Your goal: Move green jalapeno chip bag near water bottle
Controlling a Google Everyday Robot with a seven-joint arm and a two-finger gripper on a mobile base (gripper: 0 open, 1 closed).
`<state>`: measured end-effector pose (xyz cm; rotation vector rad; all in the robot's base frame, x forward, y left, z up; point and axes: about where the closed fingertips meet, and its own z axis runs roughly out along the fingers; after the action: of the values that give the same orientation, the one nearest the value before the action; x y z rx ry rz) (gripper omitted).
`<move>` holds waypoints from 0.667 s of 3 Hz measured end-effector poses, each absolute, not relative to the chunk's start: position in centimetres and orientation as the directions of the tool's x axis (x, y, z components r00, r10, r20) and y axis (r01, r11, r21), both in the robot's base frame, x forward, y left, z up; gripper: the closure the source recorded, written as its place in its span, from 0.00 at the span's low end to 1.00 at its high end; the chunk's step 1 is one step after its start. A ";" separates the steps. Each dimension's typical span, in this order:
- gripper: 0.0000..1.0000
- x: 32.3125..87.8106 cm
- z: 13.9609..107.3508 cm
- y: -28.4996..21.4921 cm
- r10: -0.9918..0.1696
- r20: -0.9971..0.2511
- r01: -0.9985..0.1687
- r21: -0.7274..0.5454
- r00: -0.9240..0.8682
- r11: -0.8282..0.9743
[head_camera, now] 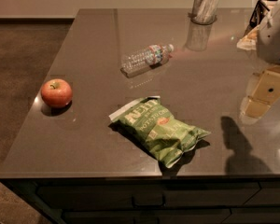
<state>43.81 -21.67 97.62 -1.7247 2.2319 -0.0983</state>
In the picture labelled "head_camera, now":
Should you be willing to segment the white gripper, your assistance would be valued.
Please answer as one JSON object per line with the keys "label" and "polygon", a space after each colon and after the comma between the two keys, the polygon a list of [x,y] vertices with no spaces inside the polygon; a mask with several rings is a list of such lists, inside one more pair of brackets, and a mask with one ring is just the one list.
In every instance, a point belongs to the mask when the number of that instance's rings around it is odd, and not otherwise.
{"label": "white gripper", "polygon": [[[267,63],[280,64],[280,0],[274,4],[259,25],[257,54]],[[279,65],[262,72],[251,97],[254,100],[250,97],[244,98],[243,113],[251,118],[260,118],[270,109],[269,105],[280,98]]]}

